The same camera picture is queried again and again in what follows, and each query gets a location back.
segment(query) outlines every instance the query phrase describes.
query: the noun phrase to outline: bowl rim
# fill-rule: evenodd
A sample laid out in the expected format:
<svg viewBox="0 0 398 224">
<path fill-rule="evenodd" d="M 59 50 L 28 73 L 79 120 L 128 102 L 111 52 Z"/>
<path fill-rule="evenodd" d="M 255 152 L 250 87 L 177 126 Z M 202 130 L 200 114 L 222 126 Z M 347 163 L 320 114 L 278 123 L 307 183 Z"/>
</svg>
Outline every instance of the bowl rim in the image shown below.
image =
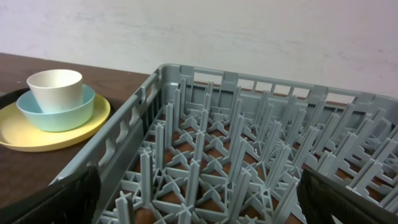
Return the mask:
<svg viewBox="0 0 398 224">
<path fill-rule="evenodd" d="M 24 113 L 29 113 L 29 114 L 54 115 L 54 114 L 67 113 L 67 112 L 71 112 L 71 111 L 77 110 L 77 109 L 79 109 L 79 108 L 82 108 L 82 107 L 86 106 L 87 104 L 91 103 L 91 102 L 95 99 L 95 95 L 96 95 L 95 90 L 94 90 L 92 87 L 90 87 L 89 85 L 83 84 L 83 89 L 84 89 L 84 88 L 89 88 L 89 89 L 93 90 L 93 96 L 91 96 L 91 98 L 90 98 L 86 103 L 83 103 L 82 105 L 80 105 L 80 106 L 78 106 L 78 107 L 76 107 L 76 108 L 73 108 L 73 109 L 69 109 L 69 110 L 65 110 L 65 111 L 61 111 L 61 112 L 53 112 L 53 113 L 36 113 L 36 112 L 31 112 L 31 111 L 24 110 L 24 109 L 22 109 L 22 108 L 19 106 L 20 99 L 21 99 L 23 96 L 25 96 L 25 95 L 33 94 L 33 93 L 32 93 L 32 90 L 29 90 L 29 91 L 27 91 L 26 93 L 22 94 L 22 95 L 18 98 L 16 105 L 17 105 L 17 107 L 18 107 L 18 109 L 19 109 L 20 111 L 22 111 L 22 112 L 24 112 Z"/>
<path fill-rule="evenodd" d="M 64 86 L 58 86 L 58 87 L 54 87 L 54 86 L 51 86 L 51 87 L 38 86 L 38 85 L 34 85 L 34 84 L 32 84 L 32 83 L 30 82 L 30 80 L 33 79 L 33 78 L 36 77 L 36 76 L 42 75 L 42 74 L 44 74 L 44 73 L 56 72 L 56 71 L 72 72 L 72 73 L 74 73 L 74 74 L 76 74 L 76 75 L 79 76 L 79 80 L 78 80 L 77 82 L 75 82 L 75 83 L 67 84 L 67 85 L 64 85 Z M 29 76 L 29 77 L 26 79 L 26 83 L 27 83 L 29 86 L 32 86 L 32 87 L 37 88 L 37 89 L 47 89 L 47 90 L 51 90 L 51 89 L 61 89 L 61 88 L 69 87 L 69 86 L 72 86 L 72 85 L 76 85 L 77 83 L 81 82 L 82 79 L 83 79 L 83 75 L 82 75 L 80 72 L 78 72 L 78 71 L 74 71 L 74 70 L 70 70 L 70 69 L 51 69 L 51 70 L 44 70 L 44 71 L 41 71 L 41 72 L 37 72 L 37 73 L 35 73 L 35 74 Z"/>
</svg>

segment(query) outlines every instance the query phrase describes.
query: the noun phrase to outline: black object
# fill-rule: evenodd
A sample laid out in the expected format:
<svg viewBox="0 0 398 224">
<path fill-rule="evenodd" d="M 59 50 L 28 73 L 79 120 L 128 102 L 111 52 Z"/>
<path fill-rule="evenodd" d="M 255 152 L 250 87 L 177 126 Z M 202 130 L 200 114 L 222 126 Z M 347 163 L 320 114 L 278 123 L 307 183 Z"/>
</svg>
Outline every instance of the black object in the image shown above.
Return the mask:
<svg viewBox="0 0 398 224">
<path fill-rule="evenodd" d="M 297 197 L 308 224 L 396 224 L 398 217 L 314 170 L 304 170 Z"/>
<path fill-rule="evenodd" d="M 98 170 L 89 166 L 1 209 L 0 224 L 91 223 L 100 191 Z"/>
<path fill-rule="evenodd" d="M 20 90 L 16 90 L 10 93 L 7 93 L 3 96 L 0 97 L 0 109 L 3 109 L 4 107 L 10 105 L 11 103 L 15 102 L 18 100 L 20 96 L 22 96 L 24 93 L 29 91 L 29 88 L 23 88 Z"/>
</svg>

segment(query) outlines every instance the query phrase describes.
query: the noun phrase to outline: gray plastic rack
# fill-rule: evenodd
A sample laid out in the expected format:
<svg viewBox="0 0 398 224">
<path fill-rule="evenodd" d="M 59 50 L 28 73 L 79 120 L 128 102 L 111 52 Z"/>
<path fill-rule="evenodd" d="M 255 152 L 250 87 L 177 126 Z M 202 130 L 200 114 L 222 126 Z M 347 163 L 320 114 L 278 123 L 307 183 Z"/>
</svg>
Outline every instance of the gray plastic rack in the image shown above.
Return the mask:
<svg viewBox="0 0 398 224">
<path fill-rule="evenodd" d="M 196 73 L 221 83 L 197 83 Z M 271 89 L 258 91 L 260 83 Z M 289 92 L 274 93 L 279 85 Z M 330 103 L 330 94 L 354 100 Z M 93 223 L 135 223 L 145 208 L 156 223 L 279 224 L 290 214 L 305 223 L 296 187 L 308 167 L 397 213 L 397 113 L 387 96 L 167 64 L 54 181 L 98 167 Z M 209 201 L 216 210 L 204 206 Z M 244 214 L 249 207 L 255 215 Z"/>
</svg>

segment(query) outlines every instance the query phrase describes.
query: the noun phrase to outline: wooden table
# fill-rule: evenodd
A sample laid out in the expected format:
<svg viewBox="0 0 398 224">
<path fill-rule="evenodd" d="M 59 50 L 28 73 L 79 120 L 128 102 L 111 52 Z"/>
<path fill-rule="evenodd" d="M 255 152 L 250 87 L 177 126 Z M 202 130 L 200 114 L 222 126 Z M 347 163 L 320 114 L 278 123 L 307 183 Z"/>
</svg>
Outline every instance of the wooden table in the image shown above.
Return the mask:
<svg viewBox="0 0 398 224">
<path fill-rule="evenodd" d="M 0 92 L 9 93 L 26 88 L 26 79 L 30 75 L 60 68 L 80 72 L 84 84 L 107 98 L 116 109 L 148 77 L 134 72 L 0 54 Z M 13 151 L 0 145 L 0 208 L 48 186 L 86 142 L 57 151 L 38 153 Z"/>
</svg>

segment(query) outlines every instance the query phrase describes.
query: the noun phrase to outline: cup rim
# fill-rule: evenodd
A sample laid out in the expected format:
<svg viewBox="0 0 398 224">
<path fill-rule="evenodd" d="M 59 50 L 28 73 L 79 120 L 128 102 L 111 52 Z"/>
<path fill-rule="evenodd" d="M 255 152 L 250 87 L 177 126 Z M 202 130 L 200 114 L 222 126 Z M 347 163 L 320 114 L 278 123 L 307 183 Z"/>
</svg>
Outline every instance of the cup rim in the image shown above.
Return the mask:
<svg viewBox="0 0 398 224">
<path fill-rule="evenodd" d="M 29 91 L 27 91 L 26 93 L 22 94 L 22 95 L 18 98 L 16 104 L 17 104 L 17 107 L 18 107 L 18 109 L 19 109 L 20 111 L 23 111 L 23 112 L 29 113 L 29 114 L 54 115 L 54 114 L 62 114 L 62 113 L 71 112 L 71 111 L 73 111 L 73 110 L 77 110 L 78 108 L 82 108 L 82 107 L 86 106 L 87 104 L 89 104 L 91 101 L 94 100 L 95 95 L 96 95 L 94 89 L 92 89 L 92 87 L 90 87 L 90 86 L 88 86 L 88 85 L 84 85 L 84 84 L 83 84 L 83 89 L 84 89 L 84 87 L 89 88 L 90 90 L 93 90 L 93 93 L 94 93 L 93 96 L 92 96 L 86 103 L 83 103 L 82 105 L 77 106 L 77 107 L 72 108 L 72 109 L 69 109 L 69 110 L 65 110 L 65 111 L 61 111 L 61 112 L 52 112 L 52 113 L 36 113 L 36 112 L 31 112 L 31 111 L 27 111 L 27 110 L 22 109 L 22 108 L 19 106 L 20 99 L 21 99 L 24 95 L 33 94 L 33 93 L 32 93 L 32 90 L 29 90 Z"/>
<path fill-rule="evenodd" d="M 43 73 L 55 72 L 55 71 L 73 72 L 73 73 L 79 75 L 79 76 L 80 76 L 80 79 L 79 79 L 77 82 L 70 83 L 70 84 L 63 85 L 63 86 L 57 86 L 57 87 L 37 86 L 37 85 L 31 84 L 31 82 L 29 81 L 29 80 L 31 80 L 32 78 L 34 78 L 34 77 L 36 77 L 36 76 L 39 76 L 39 75 L 41 75 L 41 74 L 43 74 Z M 78 71 L 74 71 L 74 70 L 70 70 L 70 69 L 51 69 L 51 70 L 45 70 L 45 71 L 37 72 L 37 73 L 35 73 L 35 74 L 29 76 L 29 77 L 27 78 L 27 80 L 26 80 L 26 83 L 27 83 L 29 86 L 34 87 L 34 88 L 38 88 L 38 89 L 57 89 L 57 88 L 65 88 L 65 87 L 68 87 L 68 86 L 72 86 L 72 85 L 74 85 L 74 84 L 80 82 L 82 79 L 83 79 L 83 75 L 82 75 L 80 72 L 78 72 Z"/>
</svg>

